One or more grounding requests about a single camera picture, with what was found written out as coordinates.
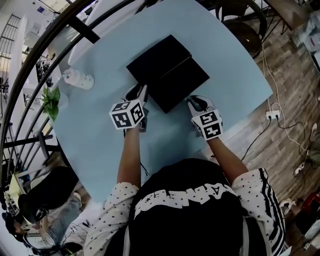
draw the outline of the power strip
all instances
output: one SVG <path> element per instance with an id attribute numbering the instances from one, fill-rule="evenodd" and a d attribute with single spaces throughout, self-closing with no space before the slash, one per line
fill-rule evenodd
<path id="1" fill-rule="evenodd" d="M 280 118 L 280 110 L 267 111 L 265 113 L 265 117 L 267 120 L 269 120 L 269 117 L 271 117 L 271 119 L 279 119 Z"/>

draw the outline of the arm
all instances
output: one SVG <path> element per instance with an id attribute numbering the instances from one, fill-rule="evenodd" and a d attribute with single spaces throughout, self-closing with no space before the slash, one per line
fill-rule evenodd
<path id="1" fill-rule="evenodd" d="M 128 129 L 120 160 L 117 184 L 92 224 L 84 245 L 86 256 L 105 255 L 113 236 L 127 225 L 132 201 L 141 186 L 139 125 Z"/>
<path id="2" fill-rule="evenodd" d="M 230 184 L 238 176 L 248 172 L 244 163 L 219 138 L 210 139 L 207 143 Z"/>
<path id="3" fill-rule="evenodd" d="M 246 210 L 244 215 L 258 223 L 270 255 L 280 255 L 285 241 L 285 222 L 266 170 L 259 168 L 242 174 L 231 188 Z"/>
<path id="4" fill-rule="evenodd" d="M 47 233 L 48 231 L 48 216 L 44 216 L 44 218 L 42 219 L 42 227 L 39 228 L 39 233 L 42 237 L 44 237 L 44 235 Z"/>
<path id="5" fill-rule="evenodd" d="M 121 182 L 141 187 L 139 125 L 126 131 L 117 176 L 117 183 Z"/>
<path id="6" fill-rule="evenodd" d="M 35 230 L 39 230 L 41 228 L 41 221 L 37 221 L 35 225 L 32 226 Z"/>

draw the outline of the chair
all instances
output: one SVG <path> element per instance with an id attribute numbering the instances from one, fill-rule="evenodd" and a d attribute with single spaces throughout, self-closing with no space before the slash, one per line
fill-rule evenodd
<path id="1" fill-rule="evenodd" d="M 33 181 L 31 181 L 31 183 L 30 183 L 31 189 L 34 189 L 37 185 L 39 185 L 39 183 L 42 182 L 48 175 L 49 175 L 49 173 L 42 175 L 38 178 L 35 178 Z"/>
<path id="2" fill-rule="evenodd" d="M 68 200 L 78 180 L 71 167 L 55 167 L 28 194 L 19 196 L 21 214 L 32 224 L 40 221 L 48 210 L 57 209 Z"/>
<path id="3" fill-rule="evenodd" d="M 243 17 L 248 7 L 252 8 L 260 20 L 258 33 L 243 22 Z M 267 19 L 260 7 L 253 0 L 218 0 L 215 13 L 219 20 L 220 9 L 222 9 L 221 22 L 240 41 L 253 58 L 257 57 L 262 50 L 262 39 L 267 32 Z M 230 15 L 238 16 L 238 18 L 225 21 L 225 17 Z"/>

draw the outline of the potted plant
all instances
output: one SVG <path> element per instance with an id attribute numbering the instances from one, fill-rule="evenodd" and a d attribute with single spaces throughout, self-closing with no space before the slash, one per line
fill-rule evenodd
<path id="1" fill-rule="evenodd" d="M 59 88 L 55 87 L 50 90 L 47 87 L 43 88 L 43 112 L 48 114 L 53 121 L 56 120 L 59 113 L 58 103 L 60 99 Z"/>

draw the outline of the light blue table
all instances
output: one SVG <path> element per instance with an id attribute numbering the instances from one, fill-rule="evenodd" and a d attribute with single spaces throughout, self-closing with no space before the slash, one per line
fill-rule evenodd
<path id="1" fill-rule="evenodd" d="M 256 63 L 239 41 L 194 0 L 164 0 L 142 11 L 101 38 L 73 66 L 94 76 L 92 89 L 59 82 L 69 96 L 53 125 L 80 181 L 96 201 L 107 198 L 116 183 L 123 133 L 109 116 L 137 82 L 126 66 L 172 34 L 210 76 L 193 94 L 214 102 L 226 131 L 272 94 Z M 185 102 L 164 114 L 149 98 L 147 132 L 140 136 L 141 162 L 154 173 L 189 157 L 205 145 L 197 137 Z"/>

